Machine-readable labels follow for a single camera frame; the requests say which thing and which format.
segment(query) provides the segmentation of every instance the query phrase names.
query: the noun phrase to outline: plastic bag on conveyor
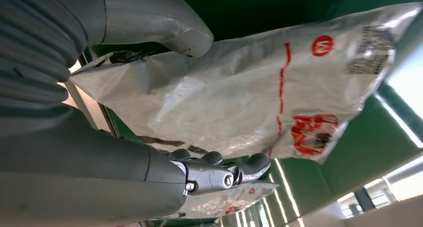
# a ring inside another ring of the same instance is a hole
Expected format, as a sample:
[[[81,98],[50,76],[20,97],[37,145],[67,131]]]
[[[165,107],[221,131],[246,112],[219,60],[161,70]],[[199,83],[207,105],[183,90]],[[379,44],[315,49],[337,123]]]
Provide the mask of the plastic bag on conveyor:
[[[110,53],[71,80],[161,149],[322,161],[420,10],[391,5],[223,40],[199,58],[168,52],[111,63],[119,58]]]

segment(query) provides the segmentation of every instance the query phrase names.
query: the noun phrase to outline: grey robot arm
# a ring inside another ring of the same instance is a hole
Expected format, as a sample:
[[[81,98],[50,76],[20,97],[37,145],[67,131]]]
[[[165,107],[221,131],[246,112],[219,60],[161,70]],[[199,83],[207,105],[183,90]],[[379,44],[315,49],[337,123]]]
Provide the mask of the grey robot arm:
[[[155,41],[205,54],[213,35],[182,0],[0,0],[0,14],[0,226],[130,224],[179,210],[187,181],[201,194],[267,170],[263,156],[224,170],[215,154],[169,161],[151,146],[92,129],[61,104],[67,91],[57,82],[69,79],[87,45]],[[201,182],[209,180],[202,161],[226,182]]]

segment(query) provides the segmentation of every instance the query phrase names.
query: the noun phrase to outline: bolt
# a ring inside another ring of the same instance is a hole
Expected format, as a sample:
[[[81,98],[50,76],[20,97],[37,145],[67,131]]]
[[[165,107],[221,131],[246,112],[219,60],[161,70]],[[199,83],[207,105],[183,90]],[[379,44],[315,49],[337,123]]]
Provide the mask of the bolt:
[[[193,191],[194,188],[195,188],[194,183],[188,182],[188,183],[185,184],[185,190],[187,190],[187,191]]]
[[[233,175],[232,174],[228,174],[225,176],[224,178],[224,185],[226,188],[229,188],[232,186],[232,182],[233,182]]]

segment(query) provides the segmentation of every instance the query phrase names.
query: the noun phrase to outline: barcode label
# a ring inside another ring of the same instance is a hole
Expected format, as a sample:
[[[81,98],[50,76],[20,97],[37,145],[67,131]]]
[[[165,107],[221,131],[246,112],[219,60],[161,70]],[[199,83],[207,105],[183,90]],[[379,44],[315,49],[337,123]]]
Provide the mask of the barcode label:
[[[379,74],[386,66],[390,50],[394,49],[389,33],[381,26],[366,26],[356,49],[355,58],[347,63],[345,74]]]

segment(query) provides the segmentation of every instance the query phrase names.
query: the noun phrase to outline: red logo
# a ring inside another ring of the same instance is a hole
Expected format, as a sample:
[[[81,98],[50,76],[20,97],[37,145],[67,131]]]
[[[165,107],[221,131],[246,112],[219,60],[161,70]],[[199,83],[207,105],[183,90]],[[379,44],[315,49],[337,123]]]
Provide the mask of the red logo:
[[[315,56],[324,56],[333,49],[333,39],[330,36],[322,35],[314,40],[311,50]]]
[[[239,208],[239,207],[237,207],[237,206],[232,206],[232,207],[229,207],[229,209],[225,211],[225,214],[226,214],[226,215],[229,215],[230,213],[237,212],[237,211],[239,211],[240,209],[241,209],[241,208]]]
[[[297,115],[292,119],[295,121],[291,129],[294,147],[303,156],[322,153],[338,127],[338,118],[333,114]]]

